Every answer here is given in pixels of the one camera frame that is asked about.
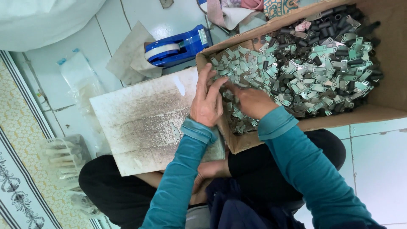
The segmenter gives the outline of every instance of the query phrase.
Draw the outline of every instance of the pink cloth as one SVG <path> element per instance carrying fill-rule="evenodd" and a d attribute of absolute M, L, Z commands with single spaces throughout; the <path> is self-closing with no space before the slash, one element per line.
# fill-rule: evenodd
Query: pink cloth
<path fill-rule="evenodd" d="M 263 0 L 242 0 L 240 7 L 263 11 Z"/>

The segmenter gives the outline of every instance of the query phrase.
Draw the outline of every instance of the left hand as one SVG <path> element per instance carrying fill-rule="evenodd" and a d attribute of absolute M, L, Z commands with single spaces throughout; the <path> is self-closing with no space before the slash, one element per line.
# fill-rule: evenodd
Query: left hand
<path fill-rule="evenodd" d="M 215 70 L 210 70 L 211 67 L 212 64 L 207 63 L 198 75 L 197 92 L 189 114 L 191 119 L 208 127 L 215 126 L 223 114 L 222 96 L 219 89 L 229 79 L 228 77 L 217 79 L 207 91 L 207 82 L 216 75 Z"/>

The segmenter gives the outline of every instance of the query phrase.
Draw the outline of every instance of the white board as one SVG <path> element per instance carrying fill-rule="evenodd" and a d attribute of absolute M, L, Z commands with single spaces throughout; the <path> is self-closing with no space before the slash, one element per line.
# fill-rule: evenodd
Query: white board
<path fill-rule="evenodd" d="M 197 80 L 192 67 L 90 99 L 122 176 L 163 170 L 172 161 L 178 144 L 170 123 L 179 129 L 188 116 Z M 224 149 L 210 154 L 225 158 Z"/>

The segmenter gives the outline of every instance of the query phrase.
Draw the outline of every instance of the white tape roll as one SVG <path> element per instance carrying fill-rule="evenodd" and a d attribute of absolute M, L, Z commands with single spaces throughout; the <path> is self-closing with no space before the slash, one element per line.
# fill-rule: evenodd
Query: white tape roll
<path fill-rule="evenodd" d="M 146 58 L 146 60 L 149 60 L 149 58 L 151 58 L 152 56 L 171 50 L 180 50 L 179 44 L 166 44 L 157 48 L 153 48 L 150 51 L 146 52 L 144 54 L 144 57 Z"/>

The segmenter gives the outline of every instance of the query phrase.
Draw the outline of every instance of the cardboard box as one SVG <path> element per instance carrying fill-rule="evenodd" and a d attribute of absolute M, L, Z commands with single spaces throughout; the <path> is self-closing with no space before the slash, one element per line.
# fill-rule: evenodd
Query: cardboard box
<path fill-rule="evenodd" d="M 198 53 L 196 57 L 198 71 L 208 63 L 207 57 L 213 53 L 276 31 L 307 16 L 342 4 L 353 3 L 357 3 L 357 7 L 370 22 L 381 21 L 382 23 L 375 30 L 376 36 L 382 40 L 376 48 L 376 57 L 381 62 L 385 78 L 380 81 L 379 87 L 374 88 L 369 93 L 368 105 L 355 109 L 353 113 L 301 120 L 298 126 L 304 131 L 309 131 L 353 123 L 407 117 L 407 76 L 405 73 L 407 51 L 407 30 L 405 29 L 407 18 L 405 12 L 407 11 L 407 1 L 405 0 L 328 0 L 292 10 L 281 17 L 273 18 L 261 27 L 236 35 Z M 227 145 L 234 154 L 262 144 L 256 131 L 241 136 L 233 135 L 225 115 L 222 116 L 218 125 Z"/>

